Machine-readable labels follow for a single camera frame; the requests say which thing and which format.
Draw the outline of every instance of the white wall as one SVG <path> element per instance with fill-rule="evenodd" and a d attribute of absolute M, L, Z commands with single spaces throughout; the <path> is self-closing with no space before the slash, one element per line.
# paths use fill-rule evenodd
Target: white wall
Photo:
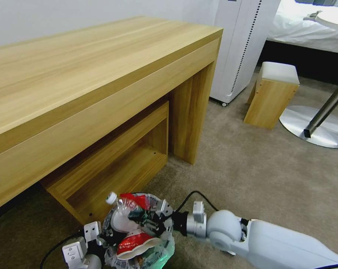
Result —
<path fill-rule="evenodd" d="M 213 25 L 219 0 L 0 0 L 0 46 L 147 15 Z"/>

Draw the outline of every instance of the bed frame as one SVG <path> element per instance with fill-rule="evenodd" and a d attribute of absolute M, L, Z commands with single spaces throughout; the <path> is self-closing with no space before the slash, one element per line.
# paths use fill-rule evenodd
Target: bed frame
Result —
<path fill-rule="evenodd" d="M 338 53 L 266 40 L 257 65 L 280 62 L 296 66 L 299 76 L 338 85 Z"/>

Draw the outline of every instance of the round table base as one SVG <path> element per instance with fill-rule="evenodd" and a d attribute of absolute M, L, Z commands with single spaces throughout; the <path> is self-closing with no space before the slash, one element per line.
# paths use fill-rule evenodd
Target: round table base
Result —
<path fill-rule="evenodd" d="M 318 109 L 308 106 L 288 106 L 280 117 L 282 125 L 302 140 L 326 148 L 338 148 L 338 118 L 329 115 L 326 120 L 315 130 L 311 138 L 303 135 Z"/>

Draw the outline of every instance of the white bedding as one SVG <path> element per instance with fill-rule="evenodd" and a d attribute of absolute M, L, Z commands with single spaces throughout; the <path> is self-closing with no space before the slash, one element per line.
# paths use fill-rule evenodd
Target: white bedding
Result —
<path fill-rule="evenodd" d="M 281 0 L 268 39 L 314 49 L 338 52 L 338 31 L 318 22 L 304 21 L 318 10 L 338 10 L 335 6 L 314 6 Z"/>

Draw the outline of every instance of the plastic bottle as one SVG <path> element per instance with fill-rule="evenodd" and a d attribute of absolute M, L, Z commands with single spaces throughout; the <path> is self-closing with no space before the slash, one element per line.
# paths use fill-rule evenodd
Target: plastic bottle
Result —
<path fill-rule="evenodd" d="M 110 205 L 117 205 L 118 213 L 122 216 L 128 217 L 129 213 L 136 209 L 138 205 L 135 201 L 126 199 L 126 198 L 119 198 L 117 197 L 117 194 L 115 192 L 111 192 L 107 198 L 106 203 Z"/>

